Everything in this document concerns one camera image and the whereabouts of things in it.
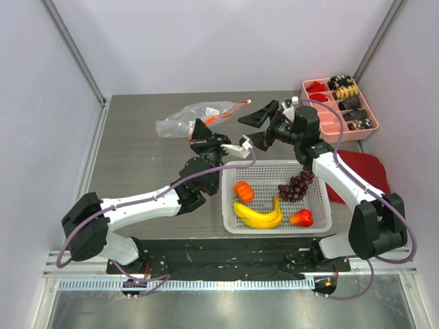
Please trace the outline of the clear zip bag orange zipper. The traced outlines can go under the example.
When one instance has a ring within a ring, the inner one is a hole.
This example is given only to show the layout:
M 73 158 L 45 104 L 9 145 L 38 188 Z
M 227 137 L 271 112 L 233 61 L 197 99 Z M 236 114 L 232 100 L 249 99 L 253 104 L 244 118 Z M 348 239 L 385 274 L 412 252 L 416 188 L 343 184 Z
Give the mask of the clear zip bag orange zipper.
M 195 103 L 185 106 L 165 120 L 156 121 L 155 130 L 160 138 L 190 137 L 197 119 L 200 119 L 208 127 L 213 127 L 230 119 L 251 102 L 250 99 L 246 99 L 237 103 L 231 101 Z

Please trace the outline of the yellow toy banana bunch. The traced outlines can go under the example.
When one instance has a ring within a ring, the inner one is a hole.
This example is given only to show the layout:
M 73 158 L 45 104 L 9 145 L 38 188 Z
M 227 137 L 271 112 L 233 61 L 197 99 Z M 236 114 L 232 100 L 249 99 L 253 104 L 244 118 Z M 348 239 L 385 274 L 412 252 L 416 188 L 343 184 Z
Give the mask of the yellow toy banana bunch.
M 258 230 L 276 228 L 283 220 L 281 203 L 278 196 L 272 198 L 272 211 L 269 213 L 257 212 L 239 202 L 233 204 L 233 210 L 243 223 Z

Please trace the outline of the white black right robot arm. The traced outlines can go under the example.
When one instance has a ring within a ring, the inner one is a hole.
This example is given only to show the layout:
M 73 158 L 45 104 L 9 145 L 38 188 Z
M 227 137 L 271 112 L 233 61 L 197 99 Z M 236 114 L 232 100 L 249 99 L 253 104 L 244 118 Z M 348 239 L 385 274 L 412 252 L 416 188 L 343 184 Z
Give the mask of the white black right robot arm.
M 407 219 L 402 198 L 385 194 L 367 183 L 342 161 L 337 148 L 320 137 L 320 118 L 315 108 L 296 106 L 293 101 L 280 104 L 273 100 L 266 107 L 238 122 L 260 129 L 268 121 L 266 130 L 249 135 L 252 144 L 266 151 L 274 141 L 292 145 L 297 161 L 317 178 L 328 184 L 352 212 L 350 228 L 321 239 L 310 253 L 313 268 L 324 271 L 335 258 L 357 256 L 363 260 L 412 244 L 411 253 L 399 263 L 413 259 L 417 242 Z

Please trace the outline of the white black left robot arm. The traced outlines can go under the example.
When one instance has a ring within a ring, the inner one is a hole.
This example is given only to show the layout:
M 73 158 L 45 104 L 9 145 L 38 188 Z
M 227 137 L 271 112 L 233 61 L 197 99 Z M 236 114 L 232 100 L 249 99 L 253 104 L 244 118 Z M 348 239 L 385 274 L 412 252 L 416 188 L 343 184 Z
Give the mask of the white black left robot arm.
M 86 193 L 61 221 L 69 250 L 75 262 L 101 256 L 123 265 L 130 273 L 145 268 L 146 257 L 139 240 L 123 238 L 116 231 L 134 223 L 159 217 L 175 217 L 193 212 L 219 190 L 223 146 L 230 142 L 225 134 L 210 130 L 196 120 L 189 139 L 195 156 L 186 161 L 179 178 L 168 186 L 140 195 L 119 199 L 100 199 L 95 192 Z

